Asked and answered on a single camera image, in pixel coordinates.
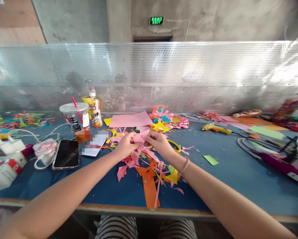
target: plastic cup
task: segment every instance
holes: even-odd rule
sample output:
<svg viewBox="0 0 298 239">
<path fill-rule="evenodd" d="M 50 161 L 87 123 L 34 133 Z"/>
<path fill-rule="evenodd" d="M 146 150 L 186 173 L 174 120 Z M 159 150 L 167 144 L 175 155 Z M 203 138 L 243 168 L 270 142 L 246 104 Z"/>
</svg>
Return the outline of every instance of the plastic cup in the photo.
<svg viewBox="0 0 298 239">
<path fill-rule="evenodd" d="M 65 104 L 59 107 L 59 110 L 64 114 L 67 124 L 70 127 L 76 141 L 86 142 L 90 138 L 90 125 L 88 116 L 88 104 L 76 103 Z"/>
</svg>

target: juice bottle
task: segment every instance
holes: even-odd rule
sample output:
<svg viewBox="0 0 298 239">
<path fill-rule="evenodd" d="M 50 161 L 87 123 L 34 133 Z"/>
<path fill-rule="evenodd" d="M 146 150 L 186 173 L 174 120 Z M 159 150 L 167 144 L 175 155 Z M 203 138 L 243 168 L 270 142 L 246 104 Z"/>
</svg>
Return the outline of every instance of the juice bottle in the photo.
<svg viewBox="0 0 298 239">
<path fill-rule="evenodd" d="M 88 101 L 90 115 L 91 115 L 91 124 L 95 127 L 102 126 L 101 114 L 100 114 L 100 102 L 96 98 L 96 93 L 89 93 L 90 99 Z"/>
</svg>

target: green exit sign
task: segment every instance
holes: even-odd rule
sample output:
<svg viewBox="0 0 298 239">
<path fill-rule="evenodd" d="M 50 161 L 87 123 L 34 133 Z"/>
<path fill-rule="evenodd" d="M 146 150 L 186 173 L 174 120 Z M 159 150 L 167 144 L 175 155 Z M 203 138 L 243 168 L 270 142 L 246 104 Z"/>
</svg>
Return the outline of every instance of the green exit sign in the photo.
<svg viewBox="0 0 298 239">
<path fill-rule="evenodd" d="M 162 25 L 164 17 L 150 17 L 149 25 Z"/>
</svg>

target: metal mesh partition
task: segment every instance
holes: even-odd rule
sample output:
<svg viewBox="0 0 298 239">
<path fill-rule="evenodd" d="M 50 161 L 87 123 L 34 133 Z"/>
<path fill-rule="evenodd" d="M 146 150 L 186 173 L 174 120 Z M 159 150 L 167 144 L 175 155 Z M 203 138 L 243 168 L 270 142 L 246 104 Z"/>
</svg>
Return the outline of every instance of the metal mesh partition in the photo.
<svg viewBox="0 0 298 239">
<path fill-rule="evenodd" d="M 298 42 L 0 46 L 0 110 L 58 110 L 94 87 L 102 112 L 272 112 L 298 92 Z"/>
</svg>

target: table edge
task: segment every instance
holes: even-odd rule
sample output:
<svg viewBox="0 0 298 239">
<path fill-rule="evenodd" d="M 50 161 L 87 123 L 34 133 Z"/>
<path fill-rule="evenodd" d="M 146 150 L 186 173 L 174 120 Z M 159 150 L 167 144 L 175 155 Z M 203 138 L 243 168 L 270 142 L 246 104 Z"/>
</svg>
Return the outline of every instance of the table edge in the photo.
<svg viewBox="0 0 298 239">
<path fill-rule="evenodd" d="M 26 199 L 12 199 L 12 198 L 0 198 L 0 207 L 18 207 L 25 206 L 30 200 Z M 145 215 L 145 216 L 157 216 L 157 217 L 184 217 L 188 219 L 216 219 L 215 215 L 210 211 L 200 210 L 187 210 L 187 209 L 170 209 L 170 208 L 146 208 L 136 206 L 120 206 L 120 205 L 106 205 L 96 203 L 81 203 L 76 208 L 77 211 L 84 211 L 88 213 L 99 214 L 123 214 L 123 215 Z M 282 216 L 271 215 L 277 221 L 281 223 L 298 223 L 298 216 Z"/>
</svg>

